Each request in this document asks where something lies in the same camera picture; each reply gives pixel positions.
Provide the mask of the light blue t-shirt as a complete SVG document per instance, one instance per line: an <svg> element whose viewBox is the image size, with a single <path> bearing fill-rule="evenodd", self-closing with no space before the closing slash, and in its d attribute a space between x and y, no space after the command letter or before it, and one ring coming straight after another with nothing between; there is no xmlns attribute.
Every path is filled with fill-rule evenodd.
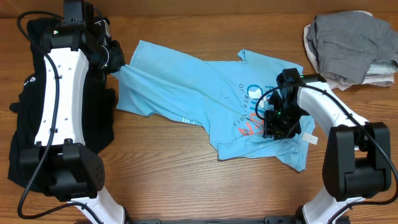
<svg viewBox="0 0 398 224"><path fill-rule="evenodd" d="M294 64L249 50L237 61L204 61L140 41L128 65L114 74L119 110L201 126L221 160L276 157L304 170L308 142L265 138L258 114L270 108L266 98L278 74Z"/></svg>

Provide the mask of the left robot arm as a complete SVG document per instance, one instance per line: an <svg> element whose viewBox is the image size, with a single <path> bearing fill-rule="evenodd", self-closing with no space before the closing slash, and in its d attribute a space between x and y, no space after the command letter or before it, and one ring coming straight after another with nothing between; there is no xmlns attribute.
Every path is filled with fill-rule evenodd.
<svg viewBox="0 0 398 224"><path fill-rule="evenodd" d="M126 209L106 189L105 168L89 149L83 132L84 112L93 104L89 82L101 86L125 64L109 21L86 1L65 1L61 22L35 44L44 56L45 91L40 125L32 147L20 160L29 177L26 189L77 207L92 223L129 223Z"/></svg>

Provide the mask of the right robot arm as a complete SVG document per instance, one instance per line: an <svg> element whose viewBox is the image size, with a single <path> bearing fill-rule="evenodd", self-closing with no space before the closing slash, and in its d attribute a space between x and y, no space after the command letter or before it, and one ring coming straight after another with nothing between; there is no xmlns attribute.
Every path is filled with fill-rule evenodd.
<svg viewBox="0 0 398 224"><path fill-rule="evenodd" d="M292 138L303 131L300 118L311 116L328 142L323 188L295 215L266 217L265 223L349 223L345 212L356 205L387 205L397 200L397 195L385 201L372 200L397 181L390 131L384 123L371 123L349 109L319 74L301 75L290 68L283 70L276 82L275 88L258 99L273 106L257 114L264 122L263 136Z"/></svg>

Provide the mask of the black t-shirt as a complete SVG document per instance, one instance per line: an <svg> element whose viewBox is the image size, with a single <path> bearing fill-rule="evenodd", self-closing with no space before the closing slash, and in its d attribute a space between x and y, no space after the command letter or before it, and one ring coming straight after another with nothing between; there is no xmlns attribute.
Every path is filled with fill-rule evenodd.
<svg viewBox="0 0 398 224"><path fill-rule="evenodd" d="M17 128L12 136L9 150L9 170L7 178L25 187L29 181L20 163L20 152L34 146L42 118L45 96L44 56L30 47L34 73L24 80L19 101L11 103L9 109L17 114ZM88 149L99 153L114 140L113 108L115 90L105 88L106 77L102 72L87 71L82 99L81 125Z"/></svg>

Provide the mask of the light patterned folded garment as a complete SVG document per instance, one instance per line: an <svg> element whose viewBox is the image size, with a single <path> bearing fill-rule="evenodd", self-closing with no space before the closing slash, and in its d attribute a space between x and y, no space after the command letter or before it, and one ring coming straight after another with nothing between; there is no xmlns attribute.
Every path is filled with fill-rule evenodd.
<svg viewBox="0 0 398 224"><path fill-rule="evenodd" d="M397 62L394 60L383 60L373 62L367 74L386 75L397 72Z"/></svg>

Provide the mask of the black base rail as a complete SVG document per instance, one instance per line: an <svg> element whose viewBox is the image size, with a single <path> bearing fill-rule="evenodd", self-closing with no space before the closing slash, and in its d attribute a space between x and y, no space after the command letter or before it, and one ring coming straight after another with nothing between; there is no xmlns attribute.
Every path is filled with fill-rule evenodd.
<svg viewBox="0 0 398 224"><path fill-rule="evenodd" d="M221 220L133 220L132 224L289 224L291 216L269 216L261 219L221 219Z"/></svg>

